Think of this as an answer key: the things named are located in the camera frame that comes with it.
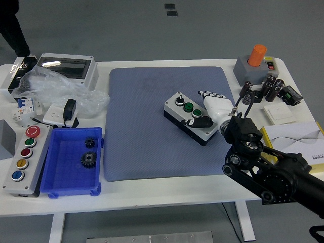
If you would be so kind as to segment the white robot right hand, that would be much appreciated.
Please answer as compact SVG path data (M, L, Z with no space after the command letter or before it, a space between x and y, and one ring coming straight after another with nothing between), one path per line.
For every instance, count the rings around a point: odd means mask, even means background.
M210 128L212 125L216 125L217 129L221 130L231 119L230 113L234 107L231 100L215 92L199 91L198 93L203 97L208 115L184 119L181 124L190 128Z

